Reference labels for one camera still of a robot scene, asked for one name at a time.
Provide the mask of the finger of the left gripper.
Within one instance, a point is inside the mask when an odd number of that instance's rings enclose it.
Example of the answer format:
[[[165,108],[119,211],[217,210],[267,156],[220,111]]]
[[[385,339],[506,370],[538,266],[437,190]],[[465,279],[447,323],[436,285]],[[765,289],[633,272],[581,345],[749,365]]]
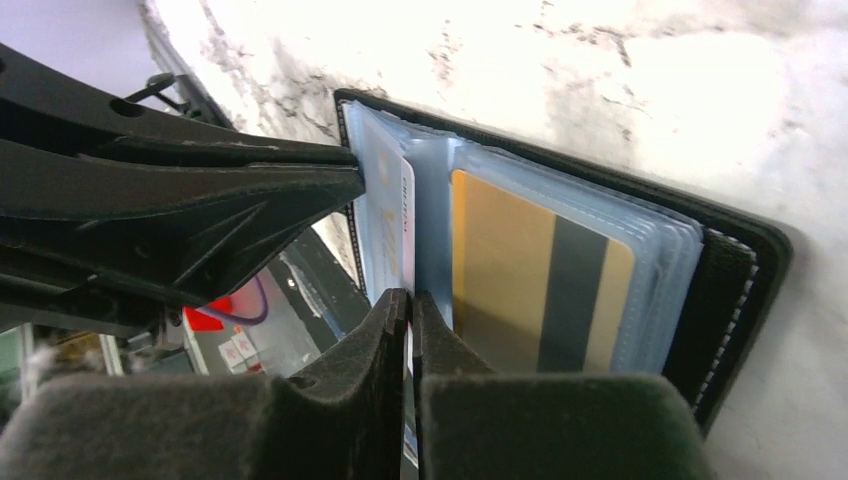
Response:
[[[346,148],[248,135],[166,114],[1,48],[1,137],[38,150],[158,166],[354,166]]]
[[[342,147],[1,144],[1,299],[55,312],[201,306],[364,192]]]

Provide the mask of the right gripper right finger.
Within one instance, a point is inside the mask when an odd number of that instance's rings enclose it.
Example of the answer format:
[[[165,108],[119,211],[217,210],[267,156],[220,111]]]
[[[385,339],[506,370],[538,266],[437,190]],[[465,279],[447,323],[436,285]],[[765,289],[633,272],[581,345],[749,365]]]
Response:
[[[653,375],[505,374],[412,301],[426,479],[709,479],[686,401]]]

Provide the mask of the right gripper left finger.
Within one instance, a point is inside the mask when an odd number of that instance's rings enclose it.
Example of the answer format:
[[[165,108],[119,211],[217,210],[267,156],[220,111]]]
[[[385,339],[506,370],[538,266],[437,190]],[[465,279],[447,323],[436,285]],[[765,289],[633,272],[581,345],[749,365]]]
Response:
[[[71,375],[1,437],[5,479],[396,479],[408,295],[289,378]]]

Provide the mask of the gold card with black stripe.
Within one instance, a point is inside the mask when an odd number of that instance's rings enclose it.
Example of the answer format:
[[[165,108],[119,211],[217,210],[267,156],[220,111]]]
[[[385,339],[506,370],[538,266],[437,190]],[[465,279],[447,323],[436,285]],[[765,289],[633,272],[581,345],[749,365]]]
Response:
[[[611,371],[633,249],[465,171],[451,179],[462,339],[502,372]]]

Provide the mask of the black leather card holder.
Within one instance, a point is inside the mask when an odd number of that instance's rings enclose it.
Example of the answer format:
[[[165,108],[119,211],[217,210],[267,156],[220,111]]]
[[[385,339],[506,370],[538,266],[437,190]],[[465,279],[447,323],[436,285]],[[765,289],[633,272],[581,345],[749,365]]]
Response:
[[[793,259],[790,239],[776,224],[574,155],[414,109],[370,93],[340,88],[335,108],[359,101],[412,124],[448,131],[532,163],[573,175],[698,221],[705,246],[688,291],[664,376],[690,403],[708,433],[744,364]]]

